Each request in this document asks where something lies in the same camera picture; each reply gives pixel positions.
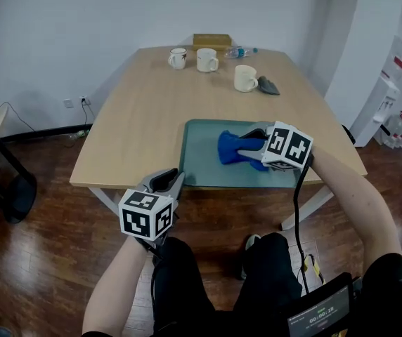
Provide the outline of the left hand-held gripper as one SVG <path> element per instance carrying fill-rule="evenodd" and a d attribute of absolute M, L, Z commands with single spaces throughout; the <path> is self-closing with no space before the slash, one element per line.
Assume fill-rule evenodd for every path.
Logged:
<path fill-rule="evenodd" d="M 171 168 L 160 171 L 150 183 L 142 180 L 134 189 L 128 189 L 118 204 L 121 232 L 158 255 L 174 225 L 185 176 L 184 172 Z"/>

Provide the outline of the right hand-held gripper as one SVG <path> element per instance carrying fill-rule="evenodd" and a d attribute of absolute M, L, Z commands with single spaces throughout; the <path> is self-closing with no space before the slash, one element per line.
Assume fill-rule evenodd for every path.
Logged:
<path fill-rule="evenodd" d="M 253 167 L 258 171 L 301 170 L 313 144 L 312 137 L 281 121 L 257 122 L 240 138 L 266 140 L 259 150 L 238 150 L 239 155 L 253 159 Z"/>

